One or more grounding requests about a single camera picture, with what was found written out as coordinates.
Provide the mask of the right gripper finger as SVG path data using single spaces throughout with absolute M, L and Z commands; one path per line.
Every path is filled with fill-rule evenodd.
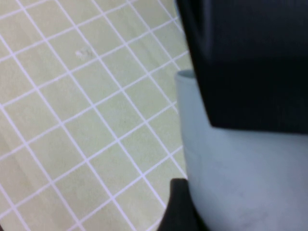
M 208 231 L 198 215 L 186 179 L 170 181 L 170 197 L 158 231 Z

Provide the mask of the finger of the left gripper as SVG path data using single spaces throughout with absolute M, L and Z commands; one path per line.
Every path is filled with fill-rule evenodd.
M 179 0 L 212 126 L 306 134 L 308 3 Z

